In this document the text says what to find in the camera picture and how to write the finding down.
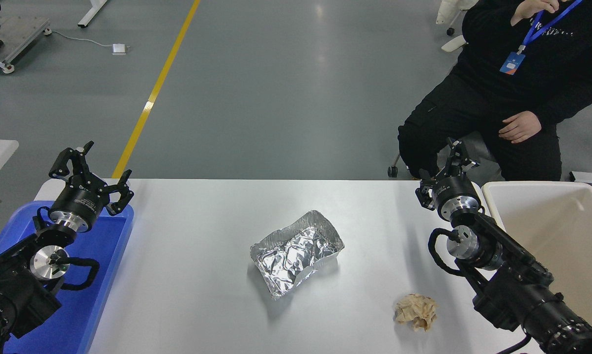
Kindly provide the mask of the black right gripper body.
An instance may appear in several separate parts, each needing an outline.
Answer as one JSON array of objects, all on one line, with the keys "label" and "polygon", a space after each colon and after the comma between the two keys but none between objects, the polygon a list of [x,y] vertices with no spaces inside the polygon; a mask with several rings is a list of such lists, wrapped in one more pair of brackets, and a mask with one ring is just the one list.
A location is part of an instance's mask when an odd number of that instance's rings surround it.
[{"label": "black right gripper body", "polygon": [[478,213],[480,197],[465,176],[447,177],[438,181],[431,197],[440,217],[455,217],[460,213]]}]

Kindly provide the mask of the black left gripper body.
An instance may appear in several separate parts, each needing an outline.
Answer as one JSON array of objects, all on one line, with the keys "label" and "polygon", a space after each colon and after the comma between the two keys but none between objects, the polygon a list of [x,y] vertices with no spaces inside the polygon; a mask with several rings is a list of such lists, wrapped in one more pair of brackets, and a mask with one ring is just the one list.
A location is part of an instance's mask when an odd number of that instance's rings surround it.
[{"label": "black left gripper body", "polygon": [[109,204],[104,200],[107,195],[103,193],[107,186],[106,183],[74,186],[66,180],[65,187],[50,208],[50,220],[71,229],[91,229]]}]

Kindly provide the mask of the person's left hand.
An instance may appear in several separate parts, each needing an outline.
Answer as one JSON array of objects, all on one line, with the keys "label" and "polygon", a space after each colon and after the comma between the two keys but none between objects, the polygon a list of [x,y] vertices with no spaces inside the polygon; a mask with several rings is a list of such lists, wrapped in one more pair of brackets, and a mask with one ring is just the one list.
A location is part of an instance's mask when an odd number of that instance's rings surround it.
[{"label": "person's left hand", "polygon": [[512,144],[519,144],[532,138],[541,131],[541,122],[530,111],[520,112],[505,120],[502,129],[498,131],[498,136]]}]

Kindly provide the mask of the person's right hand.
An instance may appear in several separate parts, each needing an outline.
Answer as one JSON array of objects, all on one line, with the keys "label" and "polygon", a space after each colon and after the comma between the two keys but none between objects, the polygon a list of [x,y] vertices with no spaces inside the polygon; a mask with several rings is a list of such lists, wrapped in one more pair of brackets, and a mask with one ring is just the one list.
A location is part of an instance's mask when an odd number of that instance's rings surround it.
[{"label": "person's right hand", "polygon": [[514,27],[522,20],[529,19],[541,11],[556,13],[559,7],[559,0],[523,0],[514,10],[510,25]]}]

